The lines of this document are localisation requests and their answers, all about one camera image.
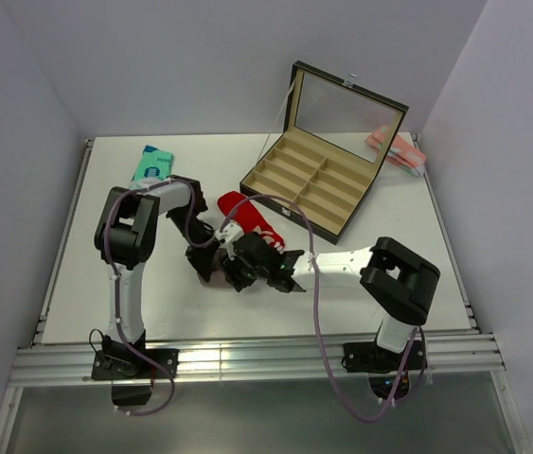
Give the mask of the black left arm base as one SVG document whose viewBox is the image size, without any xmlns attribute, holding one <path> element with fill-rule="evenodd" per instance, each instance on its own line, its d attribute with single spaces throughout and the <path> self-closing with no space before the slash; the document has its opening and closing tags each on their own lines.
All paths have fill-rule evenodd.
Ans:
<svg viewBox="0 0 533 454">
<path fill-rule="evenodd" d="M 167 375 L 145 360 L 132 356 L 132 362 L 106 357 L 102 351 L 95 355 L 91 380 L 111 383 L 111 398 L 115 405 L 139 407 L 146 405 L 152 395 L 154 380 Z"/>
</svg>

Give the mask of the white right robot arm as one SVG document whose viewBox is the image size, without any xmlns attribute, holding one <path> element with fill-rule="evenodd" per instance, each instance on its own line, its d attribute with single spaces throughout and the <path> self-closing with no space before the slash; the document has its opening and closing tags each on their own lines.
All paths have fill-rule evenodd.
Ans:
<svg viewBox="0 0 533 454">
<path fill-rule="evenodd" d="M 257 280 L 282 293 L 315 293 L 320 287 L 362 288 L 385 312 L 373 345 L 375 362 L 396 367 L 413 330 L 430 312 L 440 270 L 392 237 L 342 253 L 280 252 L 256 233 L 222 241 L 220 269 L 237 291 Z"/>
</svg>

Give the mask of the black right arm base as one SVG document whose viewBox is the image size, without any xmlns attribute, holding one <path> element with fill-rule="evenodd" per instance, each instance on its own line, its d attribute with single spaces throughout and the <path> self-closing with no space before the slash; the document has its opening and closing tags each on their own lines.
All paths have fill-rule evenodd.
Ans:
<svg viewBox="0 0 533 454">
<path fill-rule="evenodd" d="M 385 350 L 374 341 L 346 342 L 343 344 L 343 351 L 341 365 L 346 372 L 368 374 L 371 392 L 377 398 L 385 400 L 392 391 L 403 353 Z M 415 340 L 402 369 L 400 384 L 394 397 L 396 401 L 403 400 L 418 386 L 427 366 L 424 343 L 422 340 Z"/>
</svg>

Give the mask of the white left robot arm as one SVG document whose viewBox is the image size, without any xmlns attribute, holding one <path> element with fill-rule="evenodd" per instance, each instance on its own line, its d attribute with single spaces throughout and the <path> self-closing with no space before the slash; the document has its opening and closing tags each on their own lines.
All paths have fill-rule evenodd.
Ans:
<svg viewBox="0 0 533 454">
<path fill-rule="evenodd" d="M 94 235 L 111 281 L 109 325 L 101 345 L 104 356 L 126 377 L 143 374 L 148 365 L 142 282 L 156 244 L 158 219 L 164 215 L 173 222 L 187 241 L 187 261 L 207 282 L 220 243 L 213 227 L 199 219 L 206 210 L 200 182 L 186 177 L 149 179 L 144 187 L 115 186 L 108 193 Z"/>
</svg>

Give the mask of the red sock with white print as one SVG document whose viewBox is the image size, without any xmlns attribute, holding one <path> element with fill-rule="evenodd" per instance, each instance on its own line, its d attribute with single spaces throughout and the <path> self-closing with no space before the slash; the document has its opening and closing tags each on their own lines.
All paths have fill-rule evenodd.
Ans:
<svg viewBox="0 0 533 454">
<path fill-rule="evenodd" d="M 283 237 L 266 221 L 258 209 L 250 201 L 241 205 L 236 211 L 237 204 L 246 200 L 246 197 L 237 191 L 229 191 L 217 200 L 221 212 L 228 216 L 233 214 L 232 219 L 243 229 L 244 233 L 257 233 L 269 246 L 283 252 L 285 242 Z"/>
</svg>

